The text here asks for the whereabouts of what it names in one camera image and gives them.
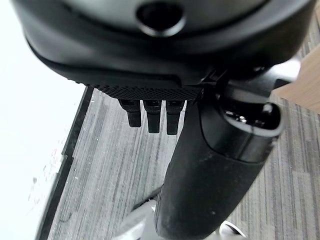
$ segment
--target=white wall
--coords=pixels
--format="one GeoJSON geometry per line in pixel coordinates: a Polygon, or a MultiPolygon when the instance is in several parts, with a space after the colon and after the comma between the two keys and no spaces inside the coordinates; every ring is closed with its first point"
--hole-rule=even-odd
{"type": "Polygon", "coordinates": [[[0,238],[33,240],[85,87],[31,53],[0,1],[0,238]]]}

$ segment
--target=black plastic lever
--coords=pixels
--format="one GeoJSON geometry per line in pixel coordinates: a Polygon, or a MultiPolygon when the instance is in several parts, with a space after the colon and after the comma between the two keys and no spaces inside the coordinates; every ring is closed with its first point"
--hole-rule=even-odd
{"type": "Polygon", "coordinates": [[[128,115],[129,126],[132,128],[141,127],[141,109],[139,100],[122,100],[119,99],[121,107],[126,110],[128,115]]]}
{"type": "Polygon", "coordinates": [[[246,194],[283,129],[276,105],[258,128],[227,116],[212,95],[189,108],[165,175],[154,221],[166,239],[209,236],[246,194]]]}
{"type": "Polygon", "coordinates": [[[158,134],[160,132],[161,104],[162,101],[158,100],[143,101],[148,119],[148,130],[151,134],[158,134]]]}
{"type": "Polygon", "coordinates": [[[177,135],[180,113],[184,108],[185,101],[166,101],[166,134],[177,135]]]}

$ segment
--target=gray carpet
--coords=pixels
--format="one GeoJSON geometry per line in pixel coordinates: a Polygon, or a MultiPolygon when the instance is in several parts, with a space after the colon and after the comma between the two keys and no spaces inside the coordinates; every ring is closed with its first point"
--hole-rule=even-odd
{"type": "MultiPolygon", "coordinates": [[[[320,40],[315,19],[311,28],[302,56],[320,40]]],[[[252,240],[320,239],[319,116],[273,101],[287,129],[230,220],[252,240]]],[[[111,239],[134,204],[163,183],[177,140],[166,135],[165,114],[160,134],[148,134],[144,112],[142,128],[129,128],[119,103],[95,90],[49,239],[111,239]]]]}

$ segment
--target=screw hole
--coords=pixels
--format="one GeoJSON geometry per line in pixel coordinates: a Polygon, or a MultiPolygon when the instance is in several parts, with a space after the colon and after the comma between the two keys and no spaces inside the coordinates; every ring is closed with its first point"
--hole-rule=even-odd
{"type": "Polygon", "coordinates": [[[152,37],[173,36],[185,25],[182,9],[167,2],[152,2],[140,6],[136,18],[141,31],[152,37]]]}

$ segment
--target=textured black plastic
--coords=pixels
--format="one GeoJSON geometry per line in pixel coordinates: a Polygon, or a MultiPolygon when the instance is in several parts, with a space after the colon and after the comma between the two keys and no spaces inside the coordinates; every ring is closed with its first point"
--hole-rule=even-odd
{"type": "MultiPolygon", "coordinates": [[[[265,147],[258,148],[267,153],[263,159],[248,159],[257,156],[253,154],[247,155],[247,161],[241,161],[230,158],[226,151],[220,154],[203,135],[202,117],[198,104],[189,108],[165,175],[154,220],[158,235],[166,239],[195,240],[210,235],[246,194],[272,148],[269,140],[275,132],[269,137],[266,134],[263,142],[249,141],[249,148],[261,144],[265,147]]],[[[211,127],[220,126],[213,122],[211,127]]],[[[240,135],[237,133],[234,138],[241,138],[240,135]]]]}

